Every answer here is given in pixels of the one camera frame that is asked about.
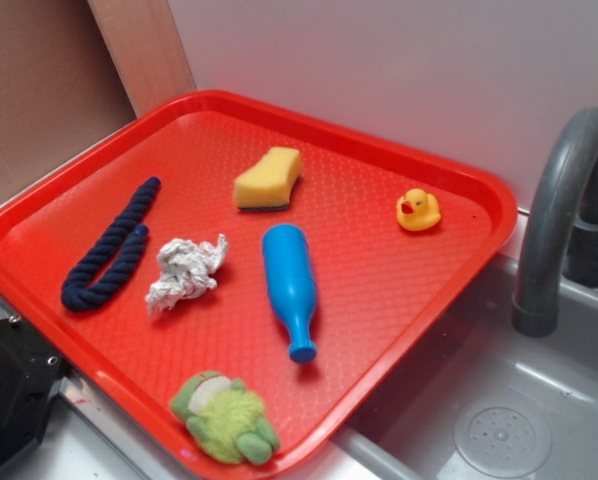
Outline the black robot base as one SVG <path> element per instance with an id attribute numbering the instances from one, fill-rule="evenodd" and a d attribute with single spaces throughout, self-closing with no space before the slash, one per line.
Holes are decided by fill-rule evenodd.
<path id="1" fill-rule="evenodd" d="M 0 474 L 42 444 L 65 371 L 27 320 L 0 319 Z"/>

